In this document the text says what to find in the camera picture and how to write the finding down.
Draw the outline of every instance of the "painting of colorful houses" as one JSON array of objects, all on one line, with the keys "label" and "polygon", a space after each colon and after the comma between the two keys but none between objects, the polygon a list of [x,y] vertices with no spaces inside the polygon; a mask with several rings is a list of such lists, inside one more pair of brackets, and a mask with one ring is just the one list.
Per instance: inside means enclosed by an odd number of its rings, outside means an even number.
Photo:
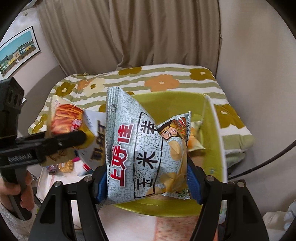
[{"label": "painting of colorful houses", "polygon": [[0,47],[0,80],[8,78],[23,63],[40,52],[33,27],[20,32]]}]

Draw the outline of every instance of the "potato chip bag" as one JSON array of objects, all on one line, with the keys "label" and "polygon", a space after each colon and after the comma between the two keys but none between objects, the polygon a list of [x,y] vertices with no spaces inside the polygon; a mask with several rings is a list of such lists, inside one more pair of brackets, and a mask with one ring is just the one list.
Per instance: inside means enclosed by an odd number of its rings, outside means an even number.
[{"label": "potato chip bag", "polygon": [[187,120],[172,118],[161,133],[153,118],[119,87],[110,87],[106,103],[107,199],[129,202],[187,187]]}]

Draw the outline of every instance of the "black cable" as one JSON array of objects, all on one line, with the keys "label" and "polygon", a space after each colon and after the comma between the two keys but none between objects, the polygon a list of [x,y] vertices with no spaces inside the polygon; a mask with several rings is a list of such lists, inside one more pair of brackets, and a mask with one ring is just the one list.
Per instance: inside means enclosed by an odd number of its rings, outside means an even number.
[{"label": "black cable", "polygon": [[266,166],[267,164],[269,163],[272,163],[273,161],[275,161],[276,159],[280,158],[282,155],[286,154],[288,151],[290,151],[293,147],[296,146],[296,140],[291,144],[289,145],[288,147],[286,147],[284,150],[282,150],[280,153],[276,154],[274,157],[270,158],[269,160],[265,161],[264,163],[261,163],[260,165],[256,166],[256,167],[253,167],[243,173],[240,173],[238,175],[235,175],[233,177],[230,177],[228,178],[229,180],[232,180],[232,179],[235,179],[237,177],[241,177],[241,176],[244,176],[244,175],[247,175],[253,171],[256,171],[258,170],[259,168],[262,168],[264,166]]},{"label": "black cable", "polygon": [[31,174],[31,176],[33,177],[33,180],[34,179],[37,179],[38,177],[36,177],[34,174],[32,174],[32,173],[30,173]]}]

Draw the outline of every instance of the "small snack bag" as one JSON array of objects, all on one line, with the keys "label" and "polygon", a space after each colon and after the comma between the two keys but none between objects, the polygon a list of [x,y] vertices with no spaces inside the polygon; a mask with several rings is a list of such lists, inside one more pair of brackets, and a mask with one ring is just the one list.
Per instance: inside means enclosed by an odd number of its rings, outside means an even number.
[{"label": "small snack bag", "polygon": [[59,167],[57,164],[47,166],[46,169],[49,175],[56,175],[57,172],[59,171]]},{"label": "small snack bag", "polygon": [[195,150],[205,150],[203,145],[199,141],[199,128],[200,128],[201,122],[200,121],[195,121],[191,122],[191,132],[188,140],[188,145],[187,145],[187,151],[195,151]]},{"label": "small snack bag", "polygon": [[[185,166],[187,166],[186,143],[190,136],[190,119],[190,112],[176,115],[157,127],[157,131],[171,147],[170,153],[172,158],[178,160],[182,157],[182,165]],[[179,199],[190,199],[187,185],[183,185],[179,190],[175,191],[166,188],[166,192],[163,195]]]},{"label": "small snack bag", "polygon": [[77,173],[77,176],[85,176],[85,175],[90,175],[90,174],[93,174],[94,171],[88,166],[86,165],[85,163],[83,163],[80,171]]},{"label": "small snack bag", "polygon": [[47,156],[42,166],[65,163],[79,157],[91,169],[95,170],[105,162],[105,113],[83,110],[76,105],[54,95],[49,109],[46,137],[81,130],[87,138],[85,143],[73,148],[58,151]]},{"label": "small snack bag", "polygon": [[59,163],[59,170],[62,173],[72,172],[73,169],[74,169],[74,162],[72,162],[71,160],[67,162]]},{"label": "small snack bag", "polygon": [[[162,137],[147,111],[119,87],[108,88],[106,111],[108,193],[104,204],[187,187],[186,142],[190,130],[186,127],[190,112],[185,114],[187,120],[181,118],[182,123],[179,117],[172,118],[169,127],[164,126]],[[171,127],[176,127],[176,133],[169,135]]]}]

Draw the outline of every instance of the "human hand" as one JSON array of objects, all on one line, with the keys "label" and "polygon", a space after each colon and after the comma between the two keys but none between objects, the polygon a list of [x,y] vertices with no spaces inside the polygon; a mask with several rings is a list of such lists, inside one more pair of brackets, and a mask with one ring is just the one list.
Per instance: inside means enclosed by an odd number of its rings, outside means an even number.
[{"label": "human hand", "polygon": [[[21,195],[21,202],[20,206],[22,208],[27,209],[28,211],[31,211],[35,204],[34,204],[34,195],[33,195],[33,189],[32,189],[32,175],[27,172],[26,176],[26,185],[27,188]],[[8,195],[16,196],[21,192],[20,185],[14,184],[14,183],[8,183],[5,182],[2,178],[0,178],[0,202],[2,205],[9,211],[13,211],[13,207],[11,205],[11,202],[8,198]]]}]

